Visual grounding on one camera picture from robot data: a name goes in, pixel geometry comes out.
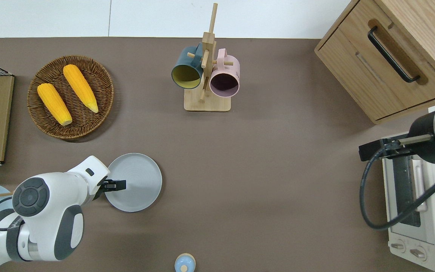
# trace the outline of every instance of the mug rack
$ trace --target mug rack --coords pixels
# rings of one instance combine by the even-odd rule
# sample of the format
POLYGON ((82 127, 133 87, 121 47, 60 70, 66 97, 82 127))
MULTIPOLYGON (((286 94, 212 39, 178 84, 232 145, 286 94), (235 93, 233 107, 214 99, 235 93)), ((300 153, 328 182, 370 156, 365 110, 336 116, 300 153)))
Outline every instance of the mug rack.
MULTIPOLYGON (((184 89, 184 109, 187 111, 229 111, 231 110, 231 98, 219 97, 209 88, 209 79, 213 71, 214 52, 216 50, 216 41, 214 40, 214 22, 216 21, 216 12, 218 4, 214 3, 211 16, 209 32, 204 32, 202 36, 202 78, 198 87, 184 89)), ((233 65, 232 62, 226 62, 226 65, 233 65)))

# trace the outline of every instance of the pink mug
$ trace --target pink mug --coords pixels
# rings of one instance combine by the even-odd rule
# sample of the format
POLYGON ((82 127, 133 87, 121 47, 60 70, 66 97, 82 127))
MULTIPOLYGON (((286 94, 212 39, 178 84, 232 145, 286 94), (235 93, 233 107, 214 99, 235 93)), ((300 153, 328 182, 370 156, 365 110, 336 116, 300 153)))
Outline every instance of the pink mug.
POLYGON ((226 48, 219 49, 209 79, 211 91, 220 97, 232 97, 239 91, 239 75, 240 66, 236 57, 228 55, 226 48), (224 65, 224 62, 233 62, 233 65, 224 65))

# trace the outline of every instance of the yellow corn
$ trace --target yellow corn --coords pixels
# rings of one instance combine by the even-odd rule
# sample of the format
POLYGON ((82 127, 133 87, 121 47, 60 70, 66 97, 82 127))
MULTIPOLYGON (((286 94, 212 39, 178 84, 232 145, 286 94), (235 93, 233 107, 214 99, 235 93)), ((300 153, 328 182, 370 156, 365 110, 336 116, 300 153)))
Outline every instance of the yellow corn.
POLYGON ((50 83, 43 83, 38 86, 37 90, 46 108, 50 111, 51 115, 55 117, 58 123, 62 126, 70 124, 71 115, 55 87, 50 83))
POLYGON ((98 112, 95 95, 90 85, 88 85, 88 82, 86 82, 86 79, 83 77, 82 72, 80 72, 80 69, 73 64, 68 64, 63 68, 63 74, 78 98, 83 102, 83 105, 93 112, 98 112))

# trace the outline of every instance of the white wall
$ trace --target white wall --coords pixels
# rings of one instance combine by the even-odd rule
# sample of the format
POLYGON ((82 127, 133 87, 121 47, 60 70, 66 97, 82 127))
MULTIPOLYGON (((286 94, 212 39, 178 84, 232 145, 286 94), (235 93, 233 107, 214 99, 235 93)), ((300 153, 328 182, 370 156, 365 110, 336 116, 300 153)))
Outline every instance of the white wall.
POLYGON ((322 38, 350 0, 0 0, 0 37, 322 38))

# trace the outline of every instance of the woven tray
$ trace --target woven tray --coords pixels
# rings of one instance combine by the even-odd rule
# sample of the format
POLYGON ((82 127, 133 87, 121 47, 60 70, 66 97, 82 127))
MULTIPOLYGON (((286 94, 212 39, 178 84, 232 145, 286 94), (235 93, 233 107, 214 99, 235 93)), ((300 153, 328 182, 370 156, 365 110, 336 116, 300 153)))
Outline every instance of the woven tray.
POLYGON ((84 56, 63 56, 45 65, 31 81, 28 90, 28 111, 36 126, 45 134, 60 139, 75 139, 89 134, 107 118, 114 102, 114 83, 107 70, 98 62, 84 56), (63 67, 76 65, 87 80, 97 99, 98 113, 85 107, 63 75, 63 67), (72 122, 62 126, 51 115, 38 96, 37 88, 51 83, 62 97, 72 122))

